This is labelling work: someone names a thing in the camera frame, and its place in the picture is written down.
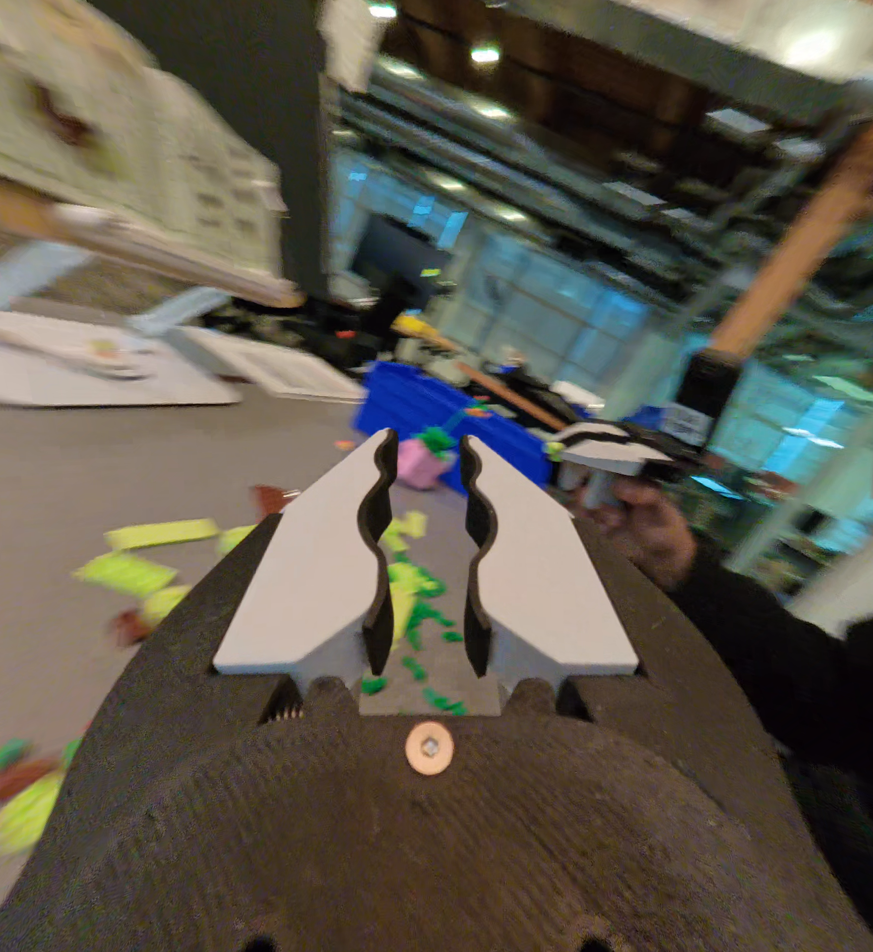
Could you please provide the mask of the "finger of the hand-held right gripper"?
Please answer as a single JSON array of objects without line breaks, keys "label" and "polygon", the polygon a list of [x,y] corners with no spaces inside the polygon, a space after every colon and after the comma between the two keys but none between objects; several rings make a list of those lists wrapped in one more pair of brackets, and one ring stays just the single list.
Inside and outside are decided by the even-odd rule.
[{"label": "finger of the hand-held right gripper", "polygon": [[554,443],[563,450],[579,451],[586,446],[627,445],[632,442],[632,434],[626,429],[609,422],[575,422],[554,435]]},{"label": "finger of the hand-held right gripper", "polygon": [[654,446],[642,443],[620,443],[607,440],[584,439],[579,442],[561,442],[561,460],[616,475],[639,477],[644,472],[671,472],[676,461]]}]

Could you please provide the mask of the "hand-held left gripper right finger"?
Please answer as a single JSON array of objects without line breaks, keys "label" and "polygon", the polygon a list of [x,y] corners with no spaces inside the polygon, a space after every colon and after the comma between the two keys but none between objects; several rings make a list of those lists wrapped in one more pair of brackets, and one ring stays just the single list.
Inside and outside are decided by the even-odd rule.
[{"label": "hand-held left gripper right finger", "polygon": [[490,446],[459,444],[464,644],[478,677],[631,676],[639,660],[573,517]]}]

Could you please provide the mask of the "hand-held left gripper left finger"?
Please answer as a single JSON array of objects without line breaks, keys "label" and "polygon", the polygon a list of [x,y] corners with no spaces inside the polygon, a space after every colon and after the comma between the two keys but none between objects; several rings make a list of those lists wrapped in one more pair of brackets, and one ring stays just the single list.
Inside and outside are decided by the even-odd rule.
[{"label": "hand-held left gripper left finger", "polygon": [[384,428],[280,514],[213,659],[221,675],[383,673],[395,612],[380,539],[398,437]]}]

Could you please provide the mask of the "instruction booklet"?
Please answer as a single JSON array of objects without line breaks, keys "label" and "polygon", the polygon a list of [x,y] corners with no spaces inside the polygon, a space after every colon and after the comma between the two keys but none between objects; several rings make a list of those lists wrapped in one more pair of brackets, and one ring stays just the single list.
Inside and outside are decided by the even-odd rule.
[{"label": "instruction booklet", "polygon": [[86,2],[0,1],[0,177],[284,278],[277,166]]}]

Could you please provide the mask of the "person's right hand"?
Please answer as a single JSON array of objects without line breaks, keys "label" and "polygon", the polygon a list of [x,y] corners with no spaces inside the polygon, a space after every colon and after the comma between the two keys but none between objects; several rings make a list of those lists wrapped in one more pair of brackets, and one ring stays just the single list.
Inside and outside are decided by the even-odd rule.
[{"label": "person's right hand", "polygon": [[576,513],[591,520],[602,538],[660,589],[676,590],[688,578],[697,553],[682,513],[653,482],[618,477],[609,494],[609,503],[594,505],[578,490]]}]

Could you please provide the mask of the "brown studded plate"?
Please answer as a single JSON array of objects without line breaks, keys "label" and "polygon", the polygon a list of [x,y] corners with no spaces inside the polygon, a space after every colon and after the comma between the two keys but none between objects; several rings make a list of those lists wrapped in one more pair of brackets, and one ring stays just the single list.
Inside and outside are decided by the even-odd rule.
[{"label": "brown studded plate", "polygon": [[268,484],[252,486],[250,496],[256,520],[260,523],[271,515],[280,514],[299,495],[299,490],[287,490]]}]

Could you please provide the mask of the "pink brick flower pot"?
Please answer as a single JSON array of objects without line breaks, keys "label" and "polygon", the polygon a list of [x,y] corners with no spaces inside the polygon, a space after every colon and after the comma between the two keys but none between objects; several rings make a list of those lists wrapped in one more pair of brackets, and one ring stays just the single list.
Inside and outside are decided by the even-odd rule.
[{"label": "pink brick flower pot", "polygon": [[485,419],[492,416],[485,399],[476,399],[456,411],[441,424],[431,424],[400,442],[397,449],[396,478],[417,490],[430,490],[457,461],[458,439],[452,430],[464,417]]}]

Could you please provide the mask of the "scattered lime green bricks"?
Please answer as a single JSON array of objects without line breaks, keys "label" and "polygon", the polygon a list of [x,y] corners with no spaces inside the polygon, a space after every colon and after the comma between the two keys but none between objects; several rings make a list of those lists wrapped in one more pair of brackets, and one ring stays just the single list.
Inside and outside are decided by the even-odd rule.
[{"label": "scattered lime green bricks", "polygon": [[[421,539],[426,529],[427,518],[417,510],[394,519],[385,529],[382,540],[391,560],[395,551],[408,553],[407,540]],[[140,552],[213,541],[216,555],[221,558],[231,553],[252,530],[253,526],[223,530],[212,519],[177,520],[110,530],[104,536],[108,551],[79,568],[74,577],[133,599],[135,607],[132,609],[143,608],[149,622],[155,624],[155,630],[191,588],[177,583],[179,573],[176,569],[159,564]],[[38,843],[81,743],[82,737],[77,737],[63,748],[62,754],[69,755],[67,768],[40,779],[0,806],[0,856],[26,853]]]}]

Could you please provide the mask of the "blue plastic bin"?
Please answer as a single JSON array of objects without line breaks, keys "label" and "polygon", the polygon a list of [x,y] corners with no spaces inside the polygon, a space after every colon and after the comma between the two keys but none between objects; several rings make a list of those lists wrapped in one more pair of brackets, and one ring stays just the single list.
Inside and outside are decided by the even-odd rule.
[{"label": "blue plastic bin", "polygon": [[365,397],[351,423],[356,432],[372,434],[389,427],[403,441],[428,427],[454,422],[446,429],[454,441],[478,437],[534,484],[549,483],[552,465],[543,441],[497,413],[486,418],[465,414],[472,400],[461,390],[400,363],[375,363],[363,386]]}]

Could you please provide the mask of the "white printed sheet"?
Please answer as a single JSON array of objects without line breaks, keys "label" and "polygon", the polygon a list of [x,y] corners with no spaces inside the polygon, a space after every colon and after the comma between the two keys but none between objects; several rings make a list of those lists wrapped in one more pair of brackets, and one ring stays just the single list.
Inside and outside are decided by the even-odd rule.
[{"label": "white printed sheet", "polygon": [[178,327],[169,343],[219,377],[240,378],[278,399],[357,405],[356,381],[306,351],[252,341],[200,327]]}]

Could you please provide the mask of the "black monitor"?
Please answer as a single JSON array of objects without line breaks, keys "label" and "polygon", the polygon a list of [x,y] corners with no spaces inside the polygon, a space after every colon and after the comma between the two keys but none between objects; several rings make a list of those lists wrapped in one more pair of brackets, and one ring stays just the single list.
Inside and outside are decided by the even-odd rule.
[{"label": "black monitor", "polygon": [[395,278],[410,287],[408,308],[423,310],[442,294],[442,283],[454,260],[425,232],[392,216],[369,214],[347,270],[369,287],[383,292]]}]

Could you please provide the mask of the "wooden post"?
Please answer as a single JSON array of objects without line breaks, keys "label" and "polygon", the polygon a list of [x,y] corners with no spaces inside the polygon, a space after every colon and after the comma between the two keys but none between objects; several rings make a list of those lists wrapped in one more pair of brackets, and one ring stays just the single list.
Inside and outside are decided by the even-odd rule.
[{"label": "wooden post", "polygon": [[801,209],[707,345],[722,363],[749,358],[800,298],[808,281],[858,221],[873,218],[873,123],[844,150],[811,201]]}]

